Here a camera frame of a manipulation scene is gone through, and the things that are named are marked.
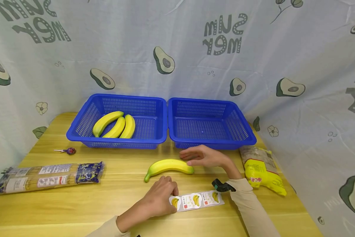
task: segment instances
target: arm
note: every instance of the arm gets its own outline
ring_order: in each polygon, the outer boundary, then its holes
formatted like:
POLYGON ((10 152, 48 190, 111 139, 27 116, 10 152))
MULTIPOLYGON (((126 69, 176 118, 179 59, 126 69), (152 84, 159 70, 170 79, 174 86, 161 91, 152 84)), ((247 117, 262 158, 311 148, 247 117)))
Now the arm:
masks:
POLYGON ((128 230, 131 227, 151 217, 177 212, 177 209, 168 200, 171 194, 178 195, 177 183, 172 182, 170 176, 160 177, 141 200, 122 215, 115 216, 105 222, 87 237, 130 237, 128 230))
POLYGON ((204 145, 190 147, 180 152, 180 158, 188 160, 187 165, 205 167, 222 167, 227 173, 228 184, 236 191, 230 192, 230 197, 238 206, 247 232, 250 237, 280 237, 266 211, 253 193, 253 188, 243 179, 234 162, 217 150, 204 145))

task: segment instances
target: packaged noodles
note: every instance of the packaged noodles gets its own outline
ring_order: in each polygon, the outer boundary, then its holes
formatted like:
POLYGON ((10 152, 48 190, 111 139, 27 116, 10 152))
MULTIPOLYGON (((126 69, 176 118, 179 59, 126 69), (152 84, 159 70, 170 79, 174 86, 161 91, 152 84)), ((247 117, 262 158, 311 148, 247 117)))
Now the packaged noodles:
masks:
POLYGON ((0 179, 0 194, 98 183, 104 168, 103 162, 9 168, 0 179))
POLYGON ((272 152, 251 145, 245 145, 239 148, 239 151, 245 167, 246 178, 253 188, 259 188, 262 185, 277 194, 287 195, 272 159, 272 152))

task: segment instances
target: plastic package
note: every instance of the plastic package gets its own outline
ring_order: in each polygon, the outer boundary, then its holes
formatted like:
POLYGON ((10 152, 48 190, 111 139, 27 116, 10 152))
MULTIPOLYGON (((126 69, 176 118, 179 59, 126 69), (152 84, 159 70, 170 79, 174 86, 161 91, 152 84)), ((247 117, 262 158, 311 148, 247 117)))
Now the plastic package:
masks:
POLYGON ((178 212, 225 204, 222 200, 221 193, 216 190, 185 194, 182 196, 171 196, 169 200, 171 205, 177 208, 178 212))
POLYGON ((259 188, 262 185, 277 194, 287 195, 272 159, 272 152, 251 145, 245 145, 239 148, 239 151, 245 167, 246 178, 253 188, 259 188))
POLYGON ((104 168, 103 162, 9 168, 0 179, 0 194, 98 183, 104 168))

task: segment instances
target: sticker sheet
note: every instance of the sticker sheet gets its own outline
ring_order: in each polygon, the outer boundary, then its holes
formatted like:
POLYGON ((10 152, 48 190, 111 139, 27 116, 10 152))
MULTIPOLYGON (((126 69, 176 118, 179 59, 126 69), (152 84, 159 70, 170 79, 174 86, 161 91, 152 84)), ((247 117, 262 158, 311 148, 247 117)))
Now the sticker sheet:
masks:
POLYGON ((182 196, 171 196, 170 203, 176 207, 178 212, 200 209, 215 205, 222 205, 221 193, 217 190, 186 194, 182 196))

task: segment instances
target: wooden table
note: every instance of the wooden table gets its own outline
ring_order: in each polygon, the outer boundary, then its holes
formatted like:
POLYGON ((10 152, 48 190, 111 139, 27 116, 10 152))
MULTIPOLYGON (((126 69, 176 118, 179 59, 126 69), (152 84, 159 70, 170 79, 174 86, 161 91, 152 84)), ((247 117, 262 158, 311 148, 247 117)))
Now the wooden table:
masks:
MULTIPOLYGON (((85 236, 143 197, 161 176, 143 182, 153 162, 178 159, 179 150, 169 137, 155 150, 88 148, 80 142, 71 142, 67 140, 66 132, 75 116, 76 113, 63 113, 56 117, 19 167, 104 161, 106 171, 102 182, 1 195, 0 236, 85 236), (76 148, 77 153, 53 152, 68 147, 76 148)), ((257 145, 265 148, 258 135, 257 139, 257 145)), ((222 152, 244 173, 237 150, 222 152)), ((221 168, 195 167, 193 175, 175 171, 163 175, 170 175, 178 183, 180 194, 212 190, 211 183, 215 178, 222 182, 227 180, 221 168)), ((281 172, 280 176, 287 190, 286 197, 265 187, 254 190, 280 234, 287 237, 322 236, 281 172)), ((247 236, 242 217, 229 193, 223 194, 223 199, 225 205, 152 218, 134 227, 132 236, 247 236)))

